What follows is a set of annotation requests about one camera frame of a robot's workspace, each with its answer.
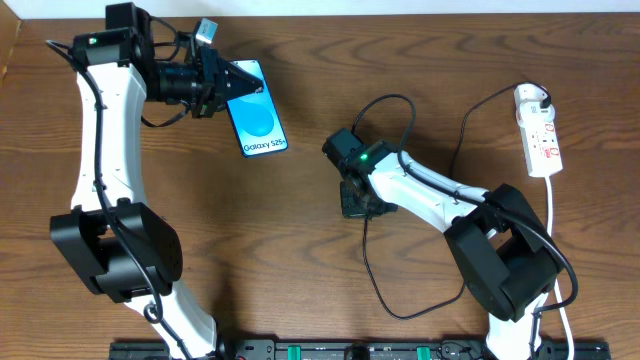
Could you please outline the blue Galaxy smartphone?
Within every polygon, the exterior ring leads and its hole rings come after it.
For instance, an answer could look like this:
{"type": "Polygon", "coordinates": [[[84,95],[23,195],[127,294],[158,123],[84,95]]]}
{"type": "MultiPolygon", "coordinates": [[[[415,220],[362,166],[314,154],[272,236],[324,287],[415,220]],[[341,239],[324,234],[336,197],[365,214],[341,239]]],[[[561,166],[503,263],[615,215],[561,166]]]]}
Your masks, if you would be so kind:
{"type": "Polygon", "coordinates": [[[234,64],[262,81],[261,91],[228,102],[241,154],[249,158],[287,150],[287,137],[261,64],[258,60],[237,60],[234,64]]]}

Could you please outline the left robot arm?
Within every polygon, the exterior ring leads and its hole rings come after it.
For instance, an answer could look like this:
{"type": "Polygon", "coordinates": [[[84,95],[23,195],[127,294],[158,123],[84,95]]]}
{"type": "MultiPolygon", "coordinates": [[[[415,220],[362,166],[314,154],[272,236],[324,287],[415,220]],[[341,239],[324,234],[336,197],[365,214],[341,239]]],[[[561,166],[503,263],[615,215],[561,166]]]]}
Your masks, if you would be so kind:
{"type": "Polygon", "coordinates": [[[50,41],[76,72],[82,100],[81,161],[70,210],[53,216],[50,236],[86,288],[141,315],[162,337],[172,359],[232,359],[234,345],[182,279],[176,231],[148,204],[141,163],[143,108],[179,107],[181,116],[210,118],[264,83],[223,59],[217,29],[200,20],[175,31],[177,54],[157,56],[154,17],[131,2],[105,9],[105,28],[50,41]]]}

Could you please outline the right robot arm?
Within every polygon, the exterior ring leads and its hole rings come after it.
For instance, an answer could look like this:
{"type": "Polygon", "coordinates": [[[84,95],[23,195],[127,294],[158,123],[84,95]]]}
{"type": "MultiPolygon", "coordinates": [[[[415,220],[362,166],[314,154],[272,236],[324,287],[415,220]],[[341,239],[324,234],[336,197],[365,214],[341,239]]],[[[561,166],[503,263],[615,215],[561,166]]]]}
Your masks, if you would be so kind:
{"type": "Polygon", "coordinates": [[[342,178],[344,217],[370,221],[403,208],[440,231],[465,288],[490,315],[489,351],[499,359],[537,355],[546,296],[570,266],[519,190],[455,182],[398,146],[367,145],[347,129],[322,151],[342,178]]]}

